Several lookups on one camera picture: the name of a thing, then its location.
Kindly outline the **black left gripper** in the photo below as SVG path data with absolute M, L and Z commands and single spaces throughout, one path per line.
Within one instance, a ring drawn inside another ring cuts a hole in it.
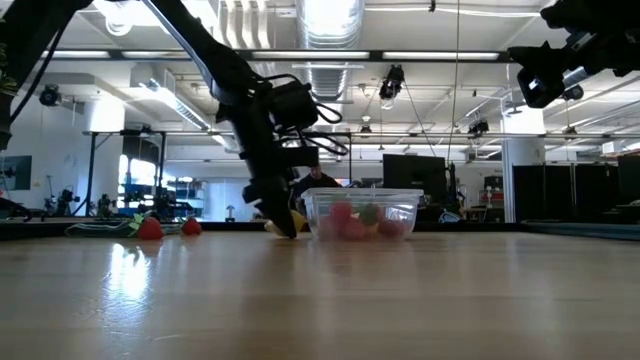
M 232 128 L 245 162 L 250 185 L 242 197 L 271 220 L 285 237 L 297 236 L 288 206 L 287 190 L 296 179 L 296 167 L 319 164 L 319 149 L 313 146 L 284 148 L 274 136 L 268 116 L 256 107 L 233 107 Z

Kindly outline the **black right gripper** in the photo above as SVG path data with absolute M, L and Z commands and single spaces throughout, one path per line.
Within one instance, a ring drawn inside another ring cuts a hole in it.
M 563 49 L 541 46 L 508 48 L 512 60 L 523 67 L 565 65 L 590 74 L 610 69 L 625 75 L 639 69 L 639 0 L 559 0 L 541 10 L 551 29 L 570 33 Z M 567 68 L 536 73 L 523 68 L 517 74 L 526 104 L 545 108 L 566 91 Z

